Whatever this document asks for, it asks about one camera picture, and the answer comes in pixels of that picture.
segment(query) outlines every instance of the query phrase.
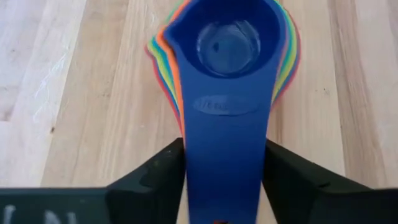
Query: wooden surface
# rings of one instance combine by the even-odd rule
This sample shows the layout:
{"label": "wooden surface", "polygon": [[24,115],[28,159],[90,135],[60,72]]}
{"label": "wooden surface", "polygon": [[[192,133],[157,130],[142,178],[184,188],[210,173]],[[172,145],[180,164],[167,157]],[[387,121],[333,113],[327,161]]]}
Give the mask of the wooden surface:
{"label": "wooden surface", "polygon": [[[180,136],[143,49],[175,2],[0,0],[1,187],[106,185]],[[282,3],[302,63],[268,137],[398,187],[398,1]],[[260,207],[274,223],[264,194]]]}

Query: wood grain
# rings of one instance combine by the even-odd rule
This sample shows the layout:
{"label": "wood grain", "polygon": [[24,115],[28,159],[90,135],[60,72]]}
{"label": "wood grain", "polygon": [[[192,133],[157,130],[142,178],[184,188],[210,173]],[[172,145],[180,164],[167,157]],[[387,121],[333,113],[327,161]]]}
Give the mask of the wood grain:
{"label": "wood grain", "polygon": [[[106,185],[180,136],[143,49],[176,2],[0,1],[0,186]],[[302,63],[268,138],[398,187],[397,1],[280,2]],[[275,223],[263,191],[259,208],[258,223]]]}

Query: butcher block countertop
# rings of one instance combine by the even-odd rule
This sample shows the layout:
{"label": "butcher block countertop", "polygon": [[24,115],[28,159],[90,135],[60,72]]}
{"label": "butcher block countertop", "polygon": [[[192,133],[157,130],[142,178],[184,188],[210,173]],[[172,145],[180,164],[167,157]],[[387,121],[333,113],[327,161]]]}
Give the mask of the butcher block countertop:
{"label": "butcher block countertop", "polygon": [[[177,0],[0,0],[0,186],[104,186],[180,136],[144,44]],[[302,37],[268,138],[398,187],[398,1],[283,0]],[[275,223],[262,193],[259,223]],[[186,193],[179,223],[187,223]]]}

